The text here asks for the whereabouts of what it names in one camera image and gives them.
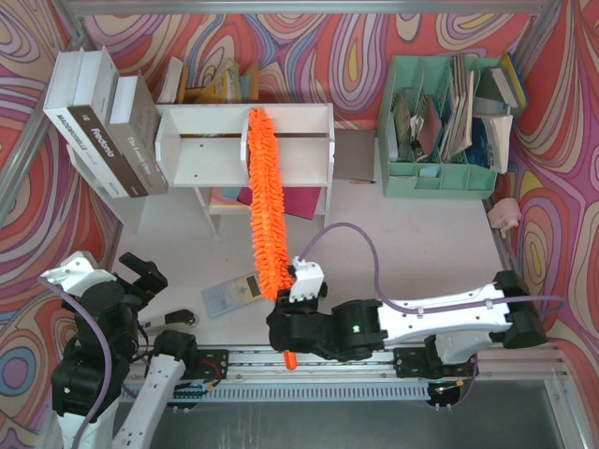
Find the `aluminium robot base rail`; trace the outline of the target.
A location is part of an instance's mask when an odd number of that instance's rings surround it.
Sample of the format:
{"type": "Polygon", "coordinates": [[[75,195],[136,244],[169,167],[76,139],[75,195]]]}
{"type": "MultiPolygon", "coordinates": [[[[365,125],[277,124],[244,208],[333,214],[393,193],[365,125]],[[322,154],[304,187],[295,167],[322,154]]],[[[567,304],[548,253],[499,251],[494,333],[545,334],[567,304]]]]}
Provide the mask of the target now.
{"type": "MultiPolygon", "coordinates": [[[[467,387],[469,371],[427,379],[409,366],[407,358],[415,355],[417,348],[410,343],[377,352],[367,360],[344,363],[299,355],[298,367],[289,370],[281,355],[264,346],[229,346],[215,362],[222,378],[213,390],[196,383],[175,391],[168,404],[191,409],[200,403],[226,402],[420,401],[432,393],[467,387]]],[[[562,352],[550,344],[519,350],[495,346],[478,354],[479,382],[552,384],[568,376],[562,352]]]]}

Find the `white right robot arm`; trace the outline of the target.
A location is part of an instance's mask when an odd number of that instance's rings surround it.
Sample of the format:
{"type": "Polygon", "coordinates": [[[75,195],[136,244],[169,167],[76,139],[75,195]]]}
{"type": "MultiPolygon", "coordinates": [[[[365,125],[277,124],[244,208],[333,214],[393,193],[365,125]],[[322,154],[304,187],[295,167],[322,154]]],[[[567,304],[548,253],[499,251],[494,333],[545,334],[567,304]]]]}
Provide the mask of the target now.
{"type": "Polygon", "coordinates": [[[528,288],[511,270],[462,294],[420,301],[355,299],[329,313],[315,299],[282,298],[268,315],[270,346],[339,362],[370,358],[408,340],[431,342],[435,360],[458,365],[495,343],[523,349],[547,342],[528,288]]]}

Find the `blue beige scientific calculator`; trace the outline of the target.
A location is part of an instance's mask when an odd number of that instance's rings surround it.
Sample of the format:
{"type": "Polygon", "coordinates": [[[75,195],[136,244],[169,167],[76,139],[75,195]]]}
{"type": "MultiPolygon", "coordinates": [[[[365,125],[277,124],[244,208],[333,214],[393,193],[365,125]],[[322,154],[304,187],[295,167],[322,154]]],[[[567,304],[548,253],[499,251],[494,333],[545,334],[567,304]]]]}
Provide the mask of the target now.
{"type": "Polygon", "coordinates": [[[211,319],[263,298],[256,273],[209,287],[201,295],[206,313],[211,319]]]}

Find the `orange chenille duster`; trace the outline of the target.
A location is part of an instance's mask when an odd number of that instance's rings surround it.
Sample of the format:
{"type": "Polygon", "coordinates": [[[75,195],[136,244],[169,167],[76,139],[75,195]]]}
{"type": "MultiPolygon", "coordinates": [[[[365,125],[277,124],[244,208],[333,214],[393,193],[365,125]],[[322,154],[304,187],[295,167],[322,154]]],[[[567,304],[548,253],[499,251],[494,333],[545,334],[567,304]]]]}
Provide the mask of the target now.
{"type": "Polygon", "coordinates": [[[249,114],[250,225],[262,295],[275,302],[292,286],[285,226],[284,190],[273,122],[263,108],[249,114]]]}

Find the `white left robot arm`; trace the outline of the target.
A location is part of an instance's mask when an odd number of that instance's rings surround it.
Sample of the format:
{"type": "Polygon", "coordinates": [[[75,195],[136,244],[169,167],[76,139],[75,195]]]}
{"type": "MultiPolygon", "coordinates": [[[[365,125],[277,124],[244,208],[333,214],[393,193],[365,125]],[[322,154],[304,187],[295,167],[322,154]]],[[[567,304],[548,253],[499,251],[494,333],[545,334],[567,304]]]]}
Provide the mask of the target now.
{"type": "Polygon", "coordinates": [[[150,447],[177,384],[199,361],[195,336],[162,332],[127,417],[114,425],[125,380],[139,359],[139,312],[168,286],[155,263],[131,253],[119,260],[136,280],[101,268],[87,251],[39,278],[72,311],[76,325],[51,375],[51,405],[65,448],[150,447]]]}

